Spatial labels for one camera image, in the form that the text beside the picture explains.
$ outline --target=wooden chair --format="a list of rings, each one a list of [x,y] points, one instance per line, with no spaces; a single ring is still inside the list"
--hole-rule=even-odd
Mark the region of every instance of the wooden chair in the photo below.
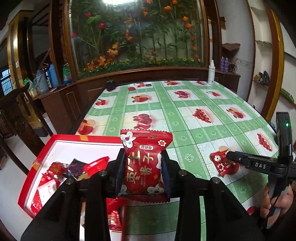
[[[18,135],[19,138],[24,142],[24,144],[30,149],[30,151],[38,156],[42,148],[44,147],[43,141],[35,133],[33,128],[30,126],[28,121],[25,119],[22,110],[18,104],[17,97],[20,96],[22,103],[26,105],[24,101],[24,95],[29,100],[35,114],[43,124],[44,128],[50,136],[53,135],[51,129],[44,120],[42,114],[37,109],[32,97],[28,92],[30,84],[27,83],[22,88],[17,88],[9,92],[3,98],[0,99],[0,113],[6,126],[13,132],[14,135]],[[12,152],[9,146],[6,144],[2,135],[0,136],[0,146],[5,150],[7,155],[13,160],[13,162],[27,175],[29,170],[24,166],[24,164],[17,158],[17,156]]]

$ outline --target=purple bottle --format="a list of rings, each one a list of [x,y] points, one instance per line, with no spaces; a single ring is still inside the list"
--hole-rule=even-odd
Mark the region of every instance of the purple bottle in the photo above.
[[[225,64],[225,59],[222,56],[221,61],[220,61],[220,71],[221,72],[224,72],[224,64]]]
[[[226,58],[225,62],[224,62],[224,72],[225,73],[228,73],[228,67],[229,67],[229,61],[228,61],[228,58]]]

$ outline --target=open red box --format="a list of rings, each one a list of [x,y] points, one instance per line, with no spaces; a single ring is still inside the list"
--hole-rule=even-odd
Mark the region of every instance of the open red box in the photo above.
[[[35,214],[31,210],[33,197],[42,173],[45,173],[53,162],[70,164],[75,158],[88,164],[104,156],[115,160],[122,147],[120,137],[53,135],[29,171],[19,196],[19,206],[34,218]]]

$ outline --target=metal screw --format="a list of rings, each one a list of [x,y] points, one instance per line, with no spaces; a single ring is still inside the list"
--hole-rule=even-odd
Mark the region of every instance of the metal screw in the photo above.
[[[106,170],[99,171],[99,175],[102,177],[106,176],[107,174],[108,174],[108,172]]]
[[[180,171],[178,171],[179,175],[181,176],[186,176],[187,175],[187,171],[181,169]]]
[[[74,181],[75,181],[74,178],[68,178],[68,179],[66,180],[66,183],[67,183],[67,184],[72,184]]]
[[[214,183],[219,183],[221,180],[220,180],[220,178],[218,178],[218,177],[213,177],[213,178],[212,178],[212,181],[213,181]]]

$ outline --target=purple snack package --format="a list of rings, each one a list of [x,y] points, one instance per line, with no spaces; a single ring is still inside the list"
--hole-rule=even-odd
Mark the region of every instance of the purple snack package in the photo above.
[[[81,162],[81,161],[79,161],[77,159],[73,159],[73,161],[67,167],[67,170],[63,173],[62,176],[66,177],[66,178],[75,178],[75,179],[77,179],[83,173],[83,167],[85,165],[86,165],[86,163]]]

